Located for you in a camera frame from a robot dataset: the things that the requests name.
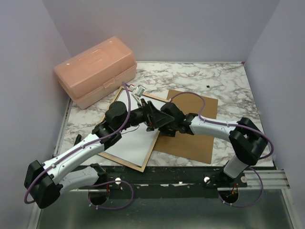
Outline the brown cardboard backing board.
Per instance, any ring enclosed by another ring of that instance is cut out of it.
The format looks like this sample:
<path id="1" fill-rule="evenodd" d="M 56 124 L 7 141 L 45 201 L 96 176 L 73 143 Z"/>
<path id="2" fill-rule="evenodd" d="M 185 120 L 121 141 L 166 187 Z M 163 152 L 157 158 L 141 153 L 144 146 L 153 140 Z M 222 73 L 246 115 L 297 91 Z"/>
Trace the brown cardboard backing board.
<path id="1" fill-rule="evenodd" d="M 199 113 L 203 101 L 193 94 L 182 94 L 173 103 L 184 113 Z M 188 135 L 176 132 L 175 137 L 158 136 L 155 151 L 210 164 L 214 138 L 207 135 Z"/>

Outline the red sunset photo print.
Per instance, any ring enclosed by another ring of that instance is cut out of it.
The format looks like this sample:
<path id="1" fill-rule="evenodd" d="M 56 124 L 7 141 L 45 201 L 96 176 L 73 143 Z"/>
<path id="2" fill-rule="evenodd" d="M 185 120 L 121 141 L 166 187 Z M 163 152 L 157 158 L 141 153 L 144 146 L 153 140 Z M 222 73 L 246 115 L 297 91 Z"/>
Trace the red sunset photo print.
<path id="1" fill-rule="evenodd" d="M 144 123 L 122 131 L 122 138 L 99 156 L 144 171 L 159 135 L 158 130 L 146 131 Z"/>

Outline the wooden picture frame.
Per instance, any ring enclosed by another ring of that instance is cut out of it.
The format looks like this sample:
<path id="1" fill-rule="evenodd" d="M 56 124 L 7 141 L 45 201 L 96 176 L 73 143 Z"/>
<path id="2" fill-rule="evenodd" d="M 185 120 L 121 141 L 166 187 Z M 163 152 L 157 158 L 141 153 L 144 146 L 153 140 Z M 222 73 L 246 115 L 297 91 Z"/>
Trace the wooden picture frame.
<path id="1" fill-rule="evenodd" d="M 144 98 L 146 102 L 151 101 L 157 109 L 160 109 L 167 102 L 166 99 L 147 93 L 143 93 L 141 98 Z M 119 88 L 114 96 L 112 102 L 115 101 L 124 102 L 126 107 L 128 107 L 127 95 L 123 86 Z M 158 130 L 147 132 L 146 128 L 145 124 L 139 124 L 137 127 L 131 127 L 122 131 L 122 138 L 114 146 L 107 149 L 106 152 L 99 153 L 98 155 L 143 172 L 159 136 Z"/>

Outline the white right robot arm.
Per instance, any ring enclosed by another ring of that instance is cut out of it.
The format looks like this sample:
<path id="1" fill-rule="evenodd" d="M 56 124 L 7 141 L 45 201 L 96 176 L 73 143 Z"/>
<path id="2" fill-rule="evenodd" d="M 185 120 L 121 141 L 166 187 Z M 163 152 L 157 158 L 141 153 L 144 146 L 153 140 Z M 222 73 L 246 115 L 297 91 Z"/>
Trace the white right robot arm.
<path id="1" fill-rule="evenodd" d="M 225 164 L 219 175 L 220 183 L 230 187 L 245 169 L 256 165 L 267 145 L 267 137 L 248 118 L 225 122 L 184 114 L 174 103 L 166 103 L 161 111 L 173 117 L 173 121 L 159 130 L 163 135 L 174 137 L 176 132 L 189 135 L 209 135 L 231 143 L 235 155 Z"/>

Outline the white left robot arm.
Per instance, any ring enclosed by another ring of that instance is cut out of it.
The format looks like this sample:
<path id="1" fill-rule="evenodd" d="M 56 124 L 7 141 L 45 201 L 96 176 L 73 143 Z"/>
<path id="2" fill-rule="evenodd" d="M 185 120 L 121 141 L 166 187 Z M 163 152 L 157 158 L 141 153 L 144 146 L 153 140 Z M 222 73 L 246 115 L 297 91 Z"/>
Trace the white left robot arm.
<path id="1" fill-rule="evenodd" d="M 91 185 L 102 188 L 106 177 L 98 164 L 78 171 L 75 168 L 116 144 L 122 137 L 121 130 L 145 123 L 152 131 L 174 121 L 173 116 L 155 108 L 151 101 L 142 99 L 141 102 L 142 105 L 135 110 L 131 110 L 130 104 L 113 102 L 104 120 L 70 150 L 42 164 L 33 161 L 24 181 L 27 190 L 24 202 L 30 204 L 28 196 L 31 196 L 39 208 L 46 208 L 67 191 Z"/>

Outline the pink plastic storage box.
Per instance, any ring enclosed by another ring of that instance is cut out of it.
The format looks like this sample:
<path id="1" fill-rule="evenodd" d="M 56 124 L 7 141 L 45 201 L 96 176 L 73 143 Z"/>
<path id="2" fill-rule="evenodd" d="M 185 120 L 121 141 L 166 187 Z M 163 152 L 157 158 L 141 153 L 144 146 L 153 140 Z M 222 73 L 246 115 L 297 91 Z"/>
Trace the pink plastic storage box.
<path id="1" fill-rule="evenodd" d="M 57 79 L 69 97 L 86 109 L 136 76 L 133 51 L 111 37 L 54 67 Z"/>

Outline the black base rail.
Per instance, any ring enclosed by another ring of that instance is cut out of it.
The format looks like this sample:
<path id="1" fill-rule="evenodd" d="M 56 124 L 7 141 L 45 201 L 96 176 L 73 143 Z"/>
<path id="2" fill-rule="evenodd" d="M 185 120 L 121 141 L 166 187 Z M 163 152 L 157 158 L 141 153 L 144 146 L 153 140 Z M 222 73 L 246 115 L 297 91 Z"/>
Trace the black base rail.
<path id="1" fill-rule="evenodd" d="M 45 177 L 46 197 L 53 203 L 73 189 L 91 189 L 103 197 L 134 198 L 217 198 L 218 188 L 236 193 L 246 187 L 243 174 L 228 177 L 220 168 L 147 167 L 144 172 L 122 166 L 101 166 L 97 163 L 78 166 L 63 180 L 55 183 L 54 176 Z"/>

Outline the aluminium extrusion rail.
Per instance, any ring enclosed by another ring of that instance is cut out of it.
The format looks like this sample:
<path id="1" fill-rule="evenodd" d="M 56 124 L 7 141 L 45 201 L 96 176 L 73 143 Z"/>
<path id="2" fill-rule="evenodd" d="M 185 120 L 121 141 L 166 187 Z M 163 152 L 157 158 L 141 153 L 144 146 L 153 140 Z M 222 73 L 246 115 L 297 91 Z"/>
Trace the aluminium extrusion rail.
<path id="1" fill-rule="evenodd" d="M 284 170 L 258 170 L 260 179 L 263 182 L 264 189 L 289 189 L 290 185 Z M 247 178 L 247 187 L 260 189 L 261 182 L 254 171 L 245 171 Z"/>

